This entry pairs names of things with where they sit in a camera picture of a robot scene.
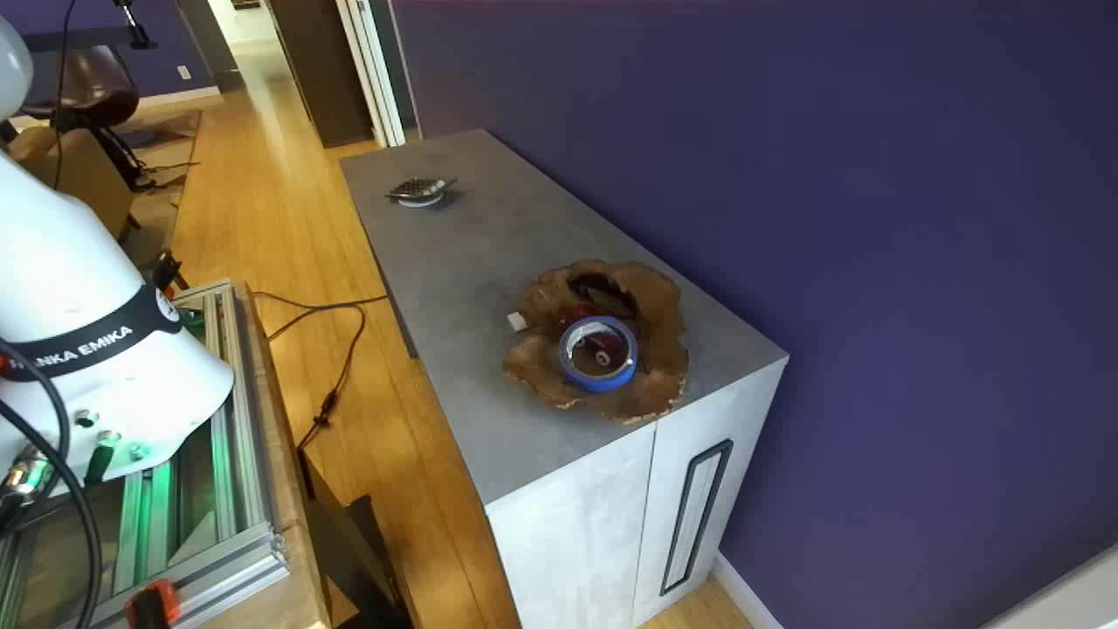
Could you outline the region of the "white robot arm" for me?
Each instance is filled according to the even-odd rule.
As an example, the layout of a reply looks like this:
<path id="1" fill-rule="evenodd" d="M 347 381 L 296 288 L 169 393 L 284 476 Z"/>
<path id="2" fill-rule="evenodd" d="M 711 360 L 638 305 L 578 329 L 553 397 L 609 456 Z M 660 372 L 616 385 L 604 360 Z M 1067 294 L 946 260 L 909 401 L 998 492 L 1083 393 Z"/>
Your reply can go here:
<path id="1" fill-rule="evenodd" d="M 0 398 L 85 476 L 169 463 L 230 397 L 233 372 L 126 260 L 95 210 L 0 159 Z"/>

